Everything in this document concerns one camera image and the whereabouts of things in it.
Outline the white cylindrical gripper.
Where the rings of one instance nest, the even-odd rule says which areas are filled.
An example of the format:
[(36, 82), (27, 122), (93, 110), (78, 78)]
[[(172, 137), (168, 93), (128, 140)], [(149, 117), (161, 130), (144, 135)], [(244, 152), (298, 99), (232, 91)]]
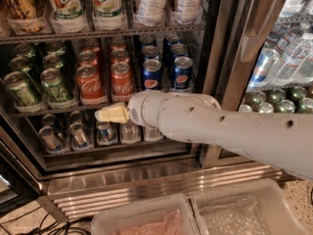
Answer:
[(217, 100), (210, 95), (182, 92), (165, 93), (157, 90), (146, 90), (135, 94), (129, 100), (129, 116), (124, 103), (115, 103), (96, 111), (95, 118), (101, 122), (127, 123), (130, 117), (137, 125), (156, 127), (160, 104), (172, 98), (177, 98), (185, 103), (196, 103), (212, 109), (221, 109)]

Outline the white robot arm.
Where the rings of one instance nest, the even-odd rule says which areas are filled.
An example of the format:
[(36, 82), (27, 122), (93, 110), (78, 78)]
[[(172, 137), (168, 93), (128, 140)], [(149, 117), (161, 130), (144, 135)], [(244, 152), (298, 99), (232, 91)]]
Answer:
[(313, 179), (313, 115), (223, 111), (205, 94), (146, 90), (95, 113), (98, 121), (154, 127), (186, 143), (217, 145), (302, 179)]

